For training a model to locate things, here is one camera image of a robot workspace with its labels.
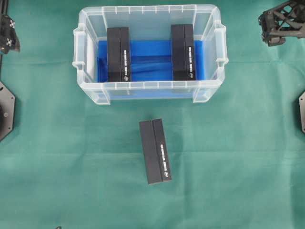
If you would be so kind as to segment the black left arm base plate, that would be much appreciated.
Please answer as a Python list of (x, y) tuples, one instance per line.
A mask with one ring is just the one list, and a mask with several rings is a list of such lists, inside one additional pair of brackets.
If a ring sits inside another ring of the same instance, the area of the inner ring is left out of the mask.
[(0, 140), (2, 141), (12, 130), (14, 125), (14, 94), (0, 82)]

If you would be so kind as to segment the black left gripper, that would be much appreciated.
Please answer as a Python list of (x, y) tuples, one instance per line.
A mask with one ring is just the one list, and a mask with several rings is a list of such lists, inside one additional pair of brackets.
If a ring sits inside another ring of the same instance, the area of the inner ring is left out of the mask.
[(0, 53), (20, 52), (20, 41), (15, 31), (16, 22), (6, 14), (0, 15)]

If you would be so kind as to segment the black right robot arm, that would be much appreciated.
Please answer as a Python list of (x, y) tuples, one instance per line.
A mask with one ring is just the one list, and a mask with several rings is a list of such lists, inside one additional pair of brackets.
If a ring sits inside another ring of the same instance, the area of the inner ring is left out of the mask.
[(269, 47), (282, 45), (286, 37), (305, 37), (305, 2), (288, 0), (258, 17), (262, 40)]

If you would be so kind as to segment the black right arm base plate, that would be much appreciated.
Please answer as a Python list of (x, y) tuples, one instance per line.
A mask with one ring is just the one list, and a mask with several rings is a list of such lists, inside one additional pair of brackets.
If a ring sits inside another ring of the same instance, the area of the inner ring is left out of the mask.
[(295, 127), (305, 134), (305, 92), (301, 92), (292, 102)]

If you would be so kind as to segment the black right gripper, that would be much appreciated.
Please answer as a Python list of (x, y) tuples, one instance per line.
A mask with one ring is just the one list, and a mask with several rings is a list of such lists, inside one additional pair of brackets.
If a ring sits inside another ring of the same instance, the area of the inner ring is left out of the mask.
[(264, 11), (258, 18), (262, 40), (269, 47), (282, 45), (286, 37), (305, 37), (305, 3), (284, 2)]

